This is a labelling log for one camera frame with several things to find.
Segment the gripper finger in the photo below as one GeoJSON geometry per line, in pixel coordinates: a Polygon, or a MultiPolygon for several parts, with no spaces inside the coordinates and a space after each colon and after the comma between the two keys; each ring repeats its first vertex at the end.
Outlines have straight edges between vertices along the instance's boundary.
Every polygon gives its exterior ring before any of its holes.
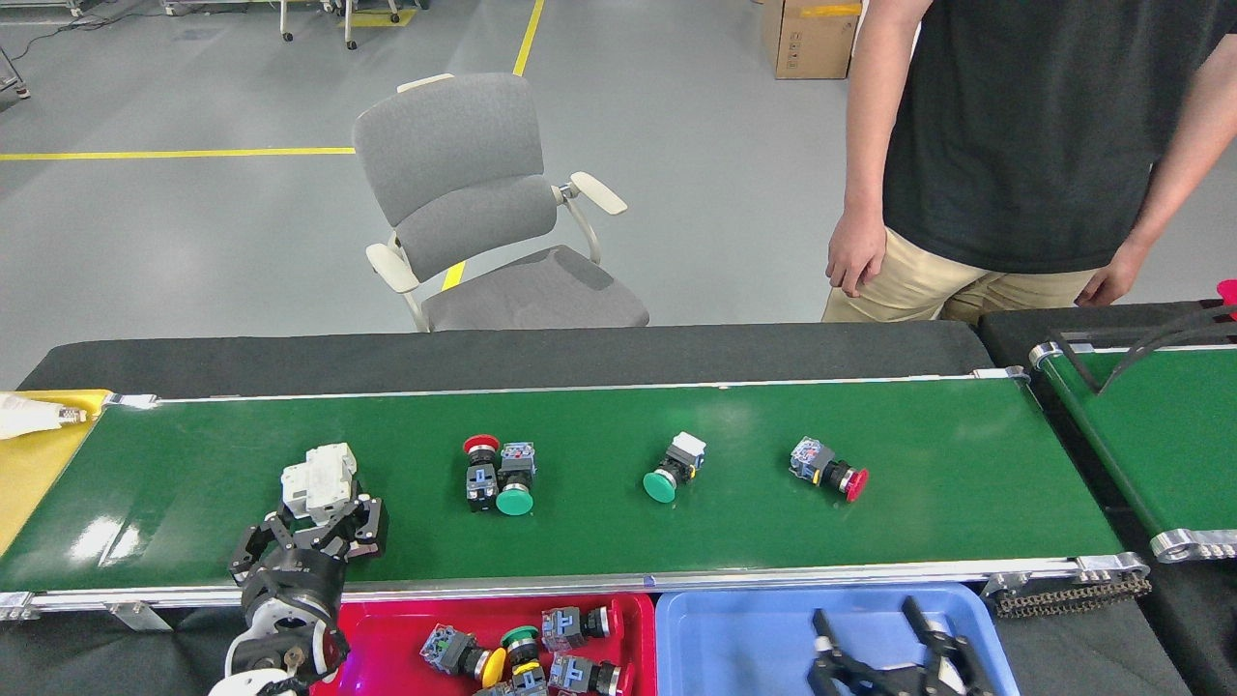
{"type": "Polygon", "coordinates": [[[915,669],[917,695],[995,695],[978,653],[964,637],[936,629],[914,597],[901,605],[915,638],[925,647],[925,661],[915,669]]]}
{"type": "Polygon", "coordinates": [[[814,611],[811,626],[816,630],[816,656],[810,665],[810,687],[814,695],[841,695],[839,684],[852,695],[901,694],[887,673],[842,651],[823,609],[814,611]]]}

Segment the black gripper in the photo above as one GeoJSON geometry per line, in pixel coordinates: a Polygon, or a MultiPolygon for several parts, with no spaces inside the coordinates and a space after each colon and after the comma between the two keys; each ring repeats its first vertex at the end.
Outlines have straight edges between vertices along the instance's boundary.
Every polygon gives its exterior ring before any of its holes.
{"type": "Polygon", "coordinates": [[[336,618],[346,574],[345,560],[383,555],[388,511],[383,499],[353,493],[317,507],[306,506],[314,520],[308,533],[317,551],[298,551],[289,524],[292,512],[268,512],[259,525],[247,525],[229,571],[242,584],[242,608],[247,624],[254,616],[280,597],[296,600],[336,618]]]}

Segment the person's left hand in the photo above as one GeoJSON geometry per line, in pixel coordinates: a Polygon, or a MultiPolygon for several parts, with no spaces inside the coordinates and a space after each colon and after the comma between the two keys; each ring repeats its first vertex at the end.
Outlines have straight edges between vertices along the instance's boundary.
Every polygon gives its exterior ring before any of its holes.
{"type": "Polygon", "coordinates": [[[1149,251],[1150,244],[1137,241],[1122,244],[1110,263],[1097,269],[1087,286],[1079,291],[1075,305],[1112,305],[1116,300],[1122,299],[1136,286],[1136,278],[1141,273],[1141,266],[1144,265],[1149,251]]]}

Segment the person's right hand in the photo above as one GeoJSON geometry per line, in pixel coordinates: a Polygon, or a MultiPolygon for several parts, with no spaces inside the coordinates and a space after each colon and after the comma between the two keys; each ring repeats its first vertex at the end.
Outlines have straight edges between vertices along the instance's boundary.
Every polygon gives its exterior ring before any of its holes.
{"type": "Polygon", "coordinates": [[[878,208],[847,208],[833,230],[825,274],[850,299],[880,274],[884,257],[884,220],[878,208]]]}

